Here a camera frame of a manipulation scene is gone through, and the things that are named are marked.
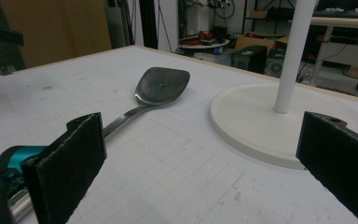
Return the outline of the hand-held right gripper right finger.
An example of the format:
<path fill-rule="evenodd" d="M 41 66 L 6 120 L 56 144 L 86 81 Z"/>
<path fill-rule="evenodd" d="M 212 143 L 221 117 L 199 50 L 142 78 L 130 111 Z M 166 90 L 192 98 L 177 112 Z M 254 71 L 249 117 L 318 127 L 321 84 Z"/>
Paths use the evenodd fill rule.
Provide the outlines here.
<path fill-rule="evenodd" d="M 341 119 L 307 111 L 296 157 L 358 218 L 358 133 Z"/>

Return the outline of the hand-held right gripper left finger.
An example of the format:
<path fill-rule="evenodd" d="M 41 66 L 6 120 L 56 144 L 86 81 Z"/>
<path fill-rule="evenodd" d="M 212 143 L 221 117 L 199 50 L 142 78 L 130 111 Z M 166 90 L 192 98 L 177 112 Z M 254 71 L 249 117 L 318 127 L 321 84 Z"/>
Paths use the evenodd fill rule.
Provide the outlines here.
<path fill-rule="evenodd" d="M 21 163 L 39 224 L 65 224 L 106 159 L 102 116 L 67 123 L 67 131 Z"/>

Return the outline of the grey spoon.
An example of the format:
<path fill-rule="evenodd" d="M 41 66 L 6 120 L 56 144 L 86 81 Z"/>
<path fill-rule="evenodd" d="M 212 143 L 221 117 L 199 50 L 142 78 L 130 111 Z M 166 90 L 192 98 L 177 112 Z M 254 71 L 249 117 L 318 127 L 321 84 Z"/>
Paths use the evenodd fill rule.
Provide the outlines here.
<path fill-rule="evenodd" d="M 109 125 L 103 126 L 103 140 L 134 116 L 146 110 L 155 109 L 174 102 L 185 90 L 189 80 L 190 74 L 183 70 L 162 67 L 151 67 L 146 70 L 137 84 L 134 93 L 138 106 L 121 115 Z M 21 163 L 40 153 L 45 148 L 45 146 L 18 147 L 9 159 L 7 168 L 10 171 L 20 172 L 25 184 Z M 34 210 L 26 184 L 24 189 L 19 190 L 10 197 L 9 209 L 16 221 L 20 221 L 30 211 Z"/>

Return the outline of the white hook stand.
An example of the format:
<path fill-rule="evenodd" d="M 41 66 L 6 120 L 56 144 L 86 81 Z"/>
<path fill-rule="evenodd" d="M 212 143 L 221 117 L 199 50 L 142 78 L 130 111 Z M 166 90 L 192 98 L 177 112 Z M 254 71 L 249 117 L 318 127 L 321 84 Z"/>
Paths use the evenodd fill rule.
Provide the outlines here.
<path fill-rule="evenodd" d="M 300 87 L 296 77 L 317 0 L 297 0 L 281 79 L 244 84 L 218 93 L 210 106 L 215 131 L 239 152 L 285 168 L 302 170 L 296 158 L 306 111 L 344 120 L 358 133 L 358 113 L 318 91 Z"/>

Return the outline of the white foam mat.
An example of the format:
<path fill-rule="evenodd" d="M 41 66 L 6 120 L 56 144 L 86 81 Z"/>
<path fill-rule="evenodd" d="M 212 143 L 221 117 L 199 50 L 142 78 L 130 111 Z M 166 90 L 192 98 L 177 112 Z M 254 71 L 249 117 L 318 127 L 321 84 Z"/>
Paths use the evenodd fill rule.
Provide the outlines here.
<path fill-rule="evenodd" d="M 255 73 L 137 46 L 0 76 L 0 154 L 47 145 L 92 112 L 111 122 L 135 107 L 150 67 L 189 72 L 172 105 L 127 122 L 70 224 L 358 224 L 310 173 L 248 157 L 213 129 L 215 95 L 262 83 Z"/>

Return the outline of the black computer tower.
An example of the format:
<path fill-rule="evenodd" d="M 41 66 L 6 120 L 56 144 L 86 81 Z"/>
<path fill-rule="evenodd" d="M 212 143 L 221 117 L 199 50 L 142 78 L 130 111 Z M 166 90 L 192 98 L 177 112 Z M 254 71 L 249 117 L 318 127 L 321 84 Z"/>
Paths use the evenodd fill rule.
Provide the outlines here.
<path fill-rule="evenodd" d="M 271 49 L 267 55 L 265 74 L 271 77 L 280 77 L 282 74 L 284 57 L 284 49 Z"/>
<path fill-rule="evenodd" d="M 242 70 L 263 74 L 267 62 L 268 48 L 252 45 L 231 55 L 231 66 Z"/>

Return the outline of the brown wooden panel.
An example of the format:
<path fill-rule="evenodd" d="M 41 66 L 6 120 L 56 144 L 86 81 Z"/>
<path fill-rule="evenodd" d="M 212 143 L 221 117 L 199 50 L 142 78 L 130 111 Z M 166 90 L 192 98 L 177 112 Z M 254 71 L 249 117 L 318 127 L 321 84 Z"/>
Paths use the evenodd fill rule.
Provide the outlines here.
<path fill-rule="evenodd" d="M 112 48 L 104 0 L 0 0 L 27 68 Z"/>

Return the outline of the white desk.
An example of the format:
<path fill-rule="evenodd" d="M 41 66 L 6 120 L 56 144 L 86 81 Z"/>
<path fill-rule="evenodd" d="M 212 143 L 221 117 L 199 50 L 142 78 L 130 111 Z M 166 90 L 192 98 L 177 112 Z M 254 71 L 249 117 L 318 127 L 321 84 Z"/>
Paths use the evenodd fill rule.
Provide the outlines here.
<path fill-rule="evenodd" d="M 323 61 L 332 61 L 342 63 L 343 55 L 352 51 L 355 54 L 358 51 L 358 46 L 344 45 L 340 43 L 330 44 L 331 34 L 335 27 L 357 28 L 358 19 L 344 19 L 344 18 L 324 18 L 324 17 L 299 17 L 293 18 L 292 27 L 290 31 L 290 40 L 287 46 L 287 60 L 283 64 L 282 82 L 293 86 L 300 78 L 300 74 L 294 74 L 295 67 L 300 65 L 300 59 L 305 48 L 305 43 L 308 35 L 310 25 L 325 26 L 326 32 L 322 40 L 320 51 L 311 73 L 310 84 L 314 85 L 318 77 L 320 67 Z"/>

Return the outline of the small cardboard box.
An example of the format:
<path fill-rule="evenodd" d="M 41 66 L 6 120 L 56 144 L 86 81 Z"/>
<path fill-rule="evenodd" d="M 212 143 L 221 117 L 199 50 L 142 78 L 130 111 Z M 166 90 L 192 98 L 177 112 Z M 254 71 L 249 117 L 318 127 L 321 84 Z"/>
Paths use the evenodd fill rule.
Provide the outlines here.
<path fill-rule="evenodd" d="M 238 35 L 234 49 L 240 50 L 249 46 L 265 46 L 268 49 L 285 49 L 288 40 L 288 35 L 246 33 Z"/>

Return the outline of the black shelf rack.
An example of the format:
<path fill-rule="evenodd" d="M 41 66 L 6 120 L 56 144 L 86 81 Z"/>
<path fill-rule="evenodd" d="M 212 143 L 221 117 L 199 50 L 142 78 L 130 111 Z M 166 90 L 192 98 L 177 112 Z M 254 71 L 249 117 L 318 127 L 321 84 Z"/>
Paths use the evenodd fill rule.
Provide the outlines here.
<path fill-rule="evenodd" d="M 276 34 L 282 22 L 289 23 L 294 17 L 296 0 L 245 0 L 242 31 L 255 31 L 264 25 L 266 33 Z"/>

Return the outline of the round white table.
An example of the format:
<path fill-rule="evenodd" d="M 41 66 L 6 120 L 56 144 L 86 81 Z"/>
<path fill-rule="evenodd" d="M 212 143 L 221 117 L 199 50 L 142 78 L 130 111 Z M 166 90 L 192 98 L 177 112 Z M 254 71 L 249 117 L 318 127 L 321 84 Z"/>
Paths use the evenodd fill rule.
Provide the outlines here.
<path fill-rule="evenodd" d="M 212 45 L 195 45 L 195 46 L 189 46 L 189 45 L 179 45 L 179 48 L 181 49 L 214 49 L 214 48 L 222 48 L 225 45 L 227 45 L 230 41 L 226 39 L 223 43 L 215 43 Z"/>

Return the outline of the red items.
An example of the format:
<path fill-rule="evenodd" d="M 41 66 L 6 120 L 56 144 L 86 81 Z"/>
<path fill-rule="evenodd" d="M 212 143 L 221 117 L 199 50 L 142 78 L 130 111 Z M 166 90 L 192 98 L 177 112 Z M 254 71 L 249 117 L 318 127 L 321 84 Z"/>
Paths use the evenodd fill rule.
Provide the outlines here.
<path fill-rule="evenodd" d="M 189 46 L 205 45 L 210 46 L 214 42 L 213 34 L 210 32 L 199 31 L 196 35 L 190 36 L 185 44 Z"/>

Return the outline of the black frame post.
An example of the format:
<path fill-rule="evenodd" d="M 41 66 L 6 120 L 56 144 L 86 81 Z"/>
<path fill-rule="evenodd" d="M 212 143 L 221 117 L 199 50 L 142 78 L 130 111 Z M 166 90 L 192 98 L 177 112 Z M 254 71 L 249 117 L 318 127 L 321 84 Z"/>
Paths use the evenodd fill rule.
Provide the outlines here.
<path fill-rule="evenodd" d="M 139 0 L 144 46 L 158 48 L 157 25 L 154 0 Z"/>

